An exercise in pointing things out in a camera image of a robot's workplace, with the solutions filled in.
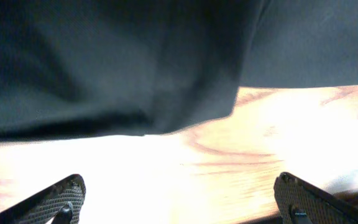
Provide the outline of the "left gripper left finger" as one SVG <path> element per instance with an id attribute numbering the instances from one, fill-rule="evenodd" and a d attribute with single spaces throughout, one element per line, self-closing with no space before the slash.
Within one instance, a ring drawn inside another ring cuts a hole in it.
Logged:
<path id="1" fill-rule="evenodd" d="M 82 176 L 69 175 L 0 212 L 0 224 L 78 224 L 85 195 Z"/>

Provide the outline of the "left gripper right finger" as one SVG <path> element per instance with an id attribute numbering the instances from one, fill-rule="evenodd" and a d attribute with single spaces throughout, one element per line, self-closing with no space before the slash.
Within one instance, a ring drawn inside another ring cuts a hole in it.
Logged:
<path id="1" fill-rule="evenodd" d="M 358 193 L 332 195 L 288 172 L 273 189 L 283 224 L 358 224 Z"/>

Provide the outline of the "black t-shirt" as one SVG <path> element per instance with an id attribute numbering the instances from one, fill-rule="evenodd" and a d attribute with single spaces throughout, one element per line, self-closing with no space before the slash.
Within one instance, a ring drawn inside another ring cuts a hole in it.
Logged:
<path id="1" fill-rule="evenodd" d="M 0 141 L 165 134 L 240 86 L 358 85 L 358 0 L 0 1 Z"/>

